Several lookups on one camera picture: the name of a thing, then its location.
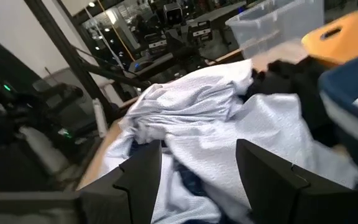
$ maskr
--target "plastic storage bin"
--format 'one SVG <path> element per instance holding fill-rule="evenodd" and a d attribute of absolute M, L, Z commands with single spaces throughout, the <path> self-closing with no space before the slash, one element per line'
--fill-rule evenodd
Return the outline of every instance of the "plastic storage bin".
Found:
<path fill-rule="evenodd" d="M 358 57 L 358 11 L 311 31 L 302 38 L 302 44 L 312 57 L 329 67 Z"/>
<path fill-rule="evenodd" d="M 328 116 L 339 127 L 339 139 L 358 165 L 358 58 L 322 74 L 319 85 Z"/>
<path fill-rule="evenodd" d="M 226 21 L 244 58 L 293 39 L 324 24 L 322 0 L 267 0 Z"/>

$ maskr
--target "orange lid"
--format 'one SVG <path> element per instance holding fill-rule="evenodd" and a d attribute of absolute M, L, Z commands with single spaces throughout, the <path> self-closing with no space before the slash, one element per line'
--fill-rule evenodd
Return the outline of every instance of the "orange lid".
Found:
<path fill-rule="evenodd" d="M 312 57 L 335 64 L 358 57 L 358 11 L 310 32 L 302 44 Z"/>

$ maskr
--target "wrinkled fabric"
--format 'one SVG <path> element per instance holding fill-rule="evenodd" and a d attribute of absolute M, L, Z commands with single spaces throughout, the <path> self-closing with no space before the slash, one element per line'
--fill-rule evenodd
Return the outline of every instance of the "wrinkled fabric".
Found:
<path fill-rule="evenodd" d="M 151 223 L 184 223 L 194 219 L 217 223 L 220 219 L 217 206 L 206 197 L 192 195 L 173 166 L 173 157 L 162 154 L 160 187 Z"/>
<path fill-rule="evenodd" d="M 133 156 L 137 151 L 144 150 L 149 144 L 138 144 L 136 141 L 132 142 L 132 146 L 129 150 L 129 156 Z M 166 148 L 166 144 L 164 141 L 161 143 L 162 149 Z M 199 197 L 208 197 L 206 193 L 206 189 L 204 189 L 204 185 L 202 180 L 192 173 L 187 167 L 183 164 L 179 163 L 177 160 L 173 161 L 174 163 L 174 170 L 178 171 L 181 177 L 181 182 L 183 186 L 192 194 Z M 219 224 L 236 224 L 233 220 L 231 220 L 227 215 L 226 212 L 222 212 Z M 208 221 L 204 220 L 187 220 L 182 224 L 211 224 Z"/>
<path fill-rule="evenodd" d="M 321 154 L 326 149 L 311 138 L 296 95 L 256 94 L 245 103 L 239 99 L 252 83 L 251 67 L 250 60 L 217 65 L 149 87 L 120 122 L 122 134 L 109 147 L 103 172 L 127 159 L 132 139 L 139 144 L 164 140 L 172 157 L 196 174 L 214 202 L 239 223 L 250 222 L 244 216 L 250 204 L 237 169 L 237 139 L 246 139 L 300 167 L 353 187 L 357 169 L 335 154 Z M 162 174 L 160 188 L 166 190 L 165 178 L 176 177 Z M 158 192 L 153 223 L 166 223 L 167 214 L 172 215 L 170 223 L 184 220 L 180 213 L 163 212 L 159 206 L 172 203 L 181 194 L 176 187 L 170 185 L 170 190 Z M 211 219 L 213 212 L 187 215 L 191 215 L 189 220 L 204 220 Z"/>

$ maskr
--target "desk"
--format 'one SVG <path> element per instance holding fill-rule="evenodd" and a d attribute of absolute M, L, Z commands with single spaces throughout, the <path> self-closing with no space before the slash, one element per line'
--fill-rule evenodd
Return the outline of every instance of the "desk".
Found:
<path fill-rule="evenodd" d="M 240 50 L 235 50 L 228 54 L 227 58 L 233 57 L 233 55 L 238 56 L 241 54 Z M 298 63 L 302 59 L 307 56 L 306 50 L 302 47 L 302 44 L 299 39 L 285 42 L 280 44 L 273 49 L 264 52 L 262 54 L 255 55 L 252 57 L 254 68 L 257 70 L 265 70 L 267 68 L 267 64 L 269 62 L 273 62 L 274 60 L 282 59 L 292 63 Z M 129 106 L 133 104 L 137 98 L 129 100 L 125 102 L 125 106 Z M 109 132 L 107 133 L 104 141 L 100 145 L 100 148 L 96 152 L 92 162 L 90 163 L 87 171 L 85 172 L 80 184 L 78 185 L 78 189 L 85 187 L 86 185 L 92 183 L 98 178 L 99 170 L 103 161 L 103 156 L 107 151 L 107 148 L 113 143 L 118 135 L 121 133 L 121 129 L 119 128 L 118 121 L 115 121 L 111 127 Z"/>

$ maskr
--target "metal pole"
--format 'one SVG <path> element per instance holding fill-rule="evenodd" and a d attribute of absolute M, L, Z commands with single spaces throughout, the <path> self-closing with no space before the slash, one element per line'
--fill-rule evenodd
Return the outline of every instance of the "metal pole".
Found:
<path fill-rule="evenodd" d="M 75 18 L 68 12 L 66 6 L 62 3 L 62 0 L 55 0 L 56 3 L 60 6 L 60 8 L 63 10 L 63 12 L 66 14 L 67 18 L 70 20 L 70 22 L 73 24 L 75 30 L 80 35 L 81 39 L 85 43 L 86 47 L 89 49 L 89 51 L 93 54 L 94 53 L 94 46 L 92 45 L 92 39 L 88 36 L 88 34 L 85 32 L 84 28 L 82 28 L 81 23 L 78 23 Z M 113 82 L 111 86 L 114 88 L 118 96 L 123 100 L 130 100 L 124 92 L 124 89 L 122 88 L 121 84 L 119 82 Z"/>
<path fill-rule="evenodd" d="M 109 71 L 99 68 L 95 65 L 83 64 L 83 68 L 85 70 L 87 70 L 88 72 L 92 72 L 92 73 L 101 75 L 102 77 L 112 79 L 117 82 L 122 82 L 122 83 L 125 83 L 128 85 L 134 86 L 134 87 L 146 89 L 147 87 L 150 86 L 150 85 L 148 85 L 146 83 L 142 83 L 136 79 L 128 78 L 128 77 L 125 77 L 124 75 L 122 75 L 122 76 L 117 75 L 114 72 L 109 72 Z"/>
<path fill-rule="evenodd" d="M 115 119 L 118 119 L 119 115 L 110 106 L 109 101 L 102 94 L 92 76 L 83 69 L 78 52 L 71 47 L 71 43 L 67 40 L 42 0 L 24 0 L 24 2 L 28 5 L 52 42 L 56 45 L 75 76 L 84 86 L 85 90 L 89 93 L 92 99 L 99 99 L 103 106 L 107 123 L 111 124 Z"/>

